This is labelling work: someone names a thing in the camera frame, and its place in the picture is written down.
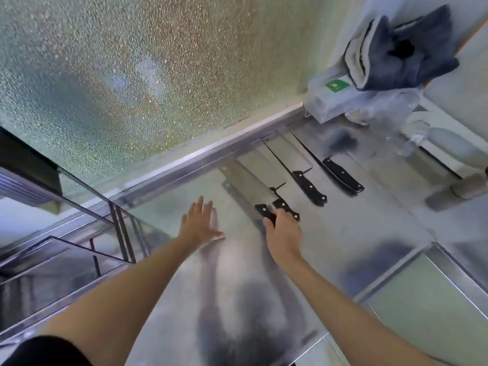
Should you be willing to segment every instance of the hand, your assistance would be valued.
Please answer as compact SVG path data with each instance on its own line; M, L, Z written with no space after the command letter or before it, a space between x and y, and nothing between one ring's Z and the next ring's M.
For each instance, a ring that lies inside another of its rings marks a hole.
M192 203L188 213L181 217L178 239L189 244L192 252L206 242L225 236L223 232L210 227L213 203L210 201L205 205L203 204L204 197L200 196L196 203Z
M278 209L276 226L273 226L273 222L266 217L264 224L268 249L278 266L284 268L289 263L302 259L300 253L302 229L290 212Z

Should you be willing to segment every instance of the knife handle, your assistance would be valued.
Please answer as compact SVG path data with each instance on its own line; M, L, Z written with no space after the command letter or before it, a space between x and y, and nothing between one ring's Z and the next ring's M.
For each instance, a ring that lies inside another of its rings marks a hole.
M298 214L297 212L294 212L290 206L288 205L287 202L284 201L284 199L278 195L278 193L276 192L276 189L274 187L270 187L269 188L273 193L275 193L275 195L277 196L277 200L275 200L273 202L273 205L276 209L278 208L281 208L281 209L284 209L285 212L290 212L291 215L293 215L293 218L295 218L295 220L297 222L300 222L300 214Z
M325 158L319 165L326 172L331 173L340 183L344 184L346 187L354 192L360 193L364 190L364 186L357 182L344 168L339 166L337 163L330 158Z
M261 217L266 217L273 222L273 226L276 225L276 215L272 213L266 204L255 204L254 209L258 211Z
M300 186L312 203L319 207L323 207L324 204L327 203L327 196L321 194L317 188L305 177L302 171L292 171L291 174L298 186Z

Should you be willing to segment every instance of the chef's knife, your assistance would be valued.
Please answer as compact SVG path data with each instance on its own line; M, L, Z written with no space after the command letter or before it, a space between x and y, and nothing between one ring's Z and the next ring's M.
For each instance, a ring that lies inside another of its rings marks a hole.
M343 167L335 163L330 157L334 154L334 148L337 147L336 142L340 142L339 137L348 135L348 133L340 132L334 136L330 142L325 143L321 141L313 133L313 129L306 125L297 125L290 128L290 132L296 137L303 147L316 160L319 166L328 175L331 175L337 184L349 193L360 193L364 190L364 186L357 182Z
M266 159L259 149L255 148L246 154L239 155L237 159L276 195L278 199L273 203L276 208L283 208L286 212L296 216L297 221L300 221L300 215L294 212L277 193L277 189L286 183L284 175Z
M269 136L262 139L274 156L287 169L296 183L300 186L308 198L319 207L327 203L327 196L321 194L317 188L304 175L312 169L312 164L283 136L275 138Z
M237 159L232 159L225 165L220 166L219 170L253 204L254 209L262 217L267 217L275 224L276 215L273 211L276 208L283 207L280 204L279 198L265 184L247 170ZM293 217L295 219L300 218L297 214L293 215Z

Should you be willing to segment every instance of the green label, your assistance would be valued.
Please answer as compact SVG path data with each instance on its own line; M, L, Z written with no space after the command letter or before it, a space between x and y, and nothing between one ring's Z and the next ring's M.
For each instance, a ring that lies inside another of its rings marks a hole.
M341 90L344 90L346 87L349 87L350 84L347 82L344 82L341 79L334 79L331 82L326 83L326 86L332 91L332 92L339 92Z

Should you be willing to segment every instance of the textured glass window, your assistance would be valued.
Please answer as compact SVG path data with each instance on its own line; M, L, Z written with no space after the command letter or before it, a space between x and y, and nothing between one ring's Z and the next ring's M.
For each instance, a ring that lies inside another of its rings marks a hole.
M0 124L93 184L303 91L325 2L2 0Z

